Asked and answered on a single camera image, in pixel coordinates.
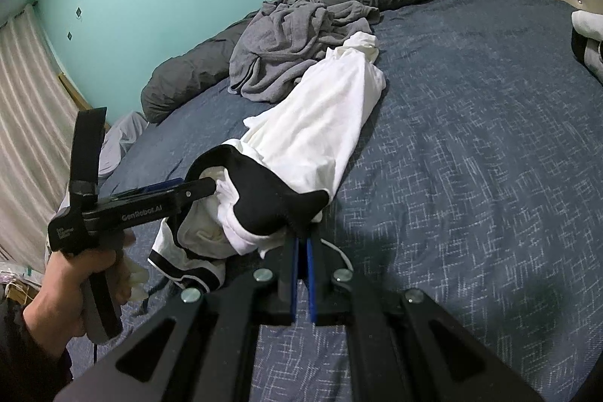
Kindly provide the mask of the person's left hand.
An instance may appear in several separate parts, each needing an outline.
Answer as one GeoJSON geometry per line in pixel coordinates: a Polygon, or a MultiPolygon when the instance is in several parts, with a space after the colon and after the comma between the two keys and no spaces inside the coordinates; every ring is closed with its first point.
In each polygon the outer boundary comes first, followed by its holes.
{"type": "Polygon", "coordinates": [[[86,250],[69,256],[50,255],[38,295],[23,310],[23,320],[36,344],[49,356],[59,358],[74,337],[86,334],[83,320],[83,283],[96,272],[115,267],[115,301],[121,305],[142,298],[148,271],[128,256],[113,250],[86,250]]]}

